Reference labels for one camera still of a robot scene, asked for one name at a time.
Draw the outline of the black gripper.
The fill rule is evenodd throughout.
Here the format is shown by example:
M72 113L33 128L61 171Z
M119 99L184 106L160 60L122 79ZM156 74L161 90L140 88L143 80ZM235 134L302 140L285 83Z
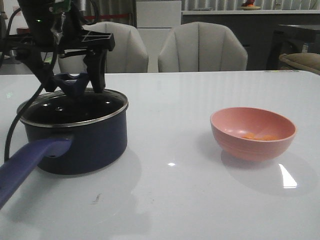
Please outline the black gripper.
M54 92L57 85L53 81L50 64L42 59L43 53L64 54L75 50L76 55L86 56L83 62L95 93L101 93L106 86L105 66L107 51L115 47L112 33L102 33L67 26L61 32L51 25L36 24L29 32L10 34L7 30L7 51L14 51L15 59L26 65L36 76L46 92Z

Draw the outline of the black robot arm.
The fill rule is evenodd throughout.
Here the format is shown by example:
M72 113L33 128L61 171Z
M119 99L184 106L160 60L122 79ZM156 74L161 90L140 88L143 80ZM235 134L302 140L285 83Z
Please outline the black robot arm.
M95 93L101 93L106 86L107 52L115 47L113 34L84 29L84 19L72 0L20 0L18 4L30 32L6 36L0 41L0 50L15 50L16 59L47 92L60 88L68 96L78 96L91 84ZM54 74L53 67L43 62L43 52L52 52L54 60L83 55L86 70L75 77Z

